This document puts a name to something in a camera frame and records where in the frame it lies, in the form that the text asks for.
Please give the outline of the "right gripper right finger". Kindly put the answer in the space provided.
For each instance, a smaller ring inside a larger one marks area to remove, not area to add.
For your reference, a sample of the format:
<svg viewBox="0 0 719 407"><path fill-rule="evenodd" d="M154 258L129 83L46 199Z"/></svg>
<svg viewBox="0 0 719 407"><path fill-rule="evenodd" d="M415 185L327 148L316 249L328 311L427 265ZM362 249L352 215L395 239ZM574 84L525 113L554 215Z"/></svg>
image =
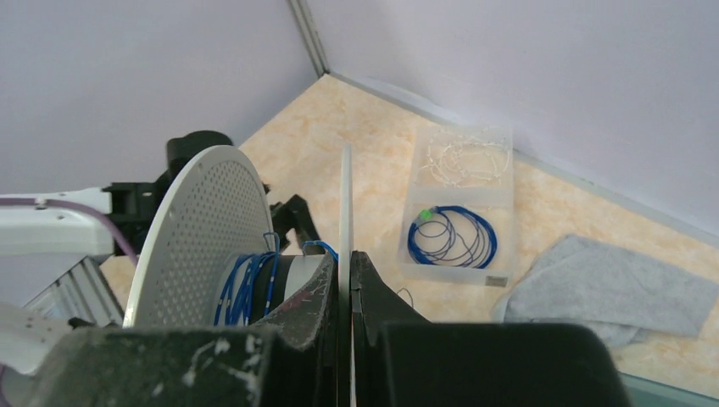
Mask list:
<svg viewBox="0 0 719 407"><path fill-rule="evenodd" d="M350 261L360 406L627 406L608 349L566 323L434 323Z"/></svg>

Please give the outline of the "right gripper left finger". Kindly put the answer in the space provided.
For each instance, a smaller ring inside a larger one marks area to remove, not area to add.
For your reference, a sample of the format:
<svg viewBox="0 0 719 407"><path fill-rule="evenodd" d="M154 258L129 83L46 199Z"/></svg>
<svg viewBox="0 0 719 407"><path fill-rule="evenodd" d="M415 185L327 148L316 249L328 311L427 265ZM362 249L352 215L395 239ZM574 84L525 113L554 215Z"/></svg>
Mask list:
<svg viewBox="0 0 719 407"><path fill-rule="evenodd" d="M91 328L49 353L29 406L327 406L336 400L337 264L303 256L308 281L245 327Z"/></svg>

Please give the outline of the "white perforated cable spool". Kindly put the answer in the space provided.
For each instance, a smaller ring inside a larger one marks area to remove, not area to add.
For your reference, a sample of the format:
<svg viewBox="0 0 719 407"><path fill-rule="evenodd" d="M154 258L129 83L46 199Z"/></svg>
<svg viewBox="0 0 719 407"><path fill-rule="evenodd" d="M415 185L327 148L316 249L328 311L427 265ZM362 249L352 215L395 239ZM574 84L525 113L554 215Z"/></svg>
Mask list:
<svg viewBox="0 0 719 407"><path fill-rule="evenodd" d="M353 249L352 151L345 147L340 171L339 238L337 249L317 247L314 254L287 256L281 303L313 273L297 265L303 256L331 255L337 264L332 298L335 325L336 400L348 406L352 394L350 258ZM150 227L131 284L124 324L130 328L245 327L253 295L242 288L252 277L256 254L266 254L267 270L282 261L270 209L259 175L248 157L231 146L203 150L191 159L170 185ZM260 283L259 321L273 309L278 293Z"/></svg>

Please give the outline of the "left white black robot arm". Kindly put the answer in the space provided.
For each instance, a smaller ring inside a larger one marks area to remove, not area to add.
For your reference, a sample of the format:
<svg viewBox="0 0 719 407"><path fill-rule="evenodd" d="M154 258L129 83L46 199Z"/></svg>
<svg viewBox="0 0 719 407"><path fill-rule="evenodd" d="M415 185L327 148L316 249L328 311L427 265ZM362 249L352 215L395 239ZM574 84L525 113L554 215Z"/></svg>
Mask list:
<svg viewBox="0 0 719 407"><path fill-rule="evenodd" d="M289 300L324 252L298 196L269 188L224 134L166 145L152 182L1 198L1 367L33 376L76 326L247 326Z"/></svg>

